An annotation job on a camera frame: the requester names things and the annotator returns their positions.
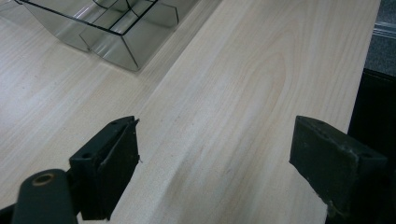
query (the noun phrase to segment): wooden table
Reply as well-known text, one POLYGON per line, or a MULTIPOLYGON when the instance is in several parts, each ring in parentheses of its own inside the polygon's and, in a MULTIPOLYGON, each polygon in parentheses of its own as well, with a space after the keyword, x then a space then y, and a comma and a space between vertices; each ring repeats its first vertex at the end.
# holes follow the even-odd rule
POLYGON ((0 12, 0 207, 135 115, 142 162, 111 223, 323 223, 289 164, 294 119, 347 130, 379 0, 224 0, 198 30, 210 4, 139 73, 0 12))

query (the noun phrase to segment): clear plastic organizer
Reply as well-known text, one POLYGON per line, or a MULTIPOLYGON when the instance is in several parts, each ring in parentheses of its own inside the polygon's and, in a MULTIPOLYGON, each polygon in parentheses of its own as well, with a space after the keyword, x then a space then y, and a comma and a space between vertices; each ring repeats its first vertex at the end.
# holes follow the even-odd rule
POLYGON ((137 71, 199 0, 20 0, 64 43, 137 71))

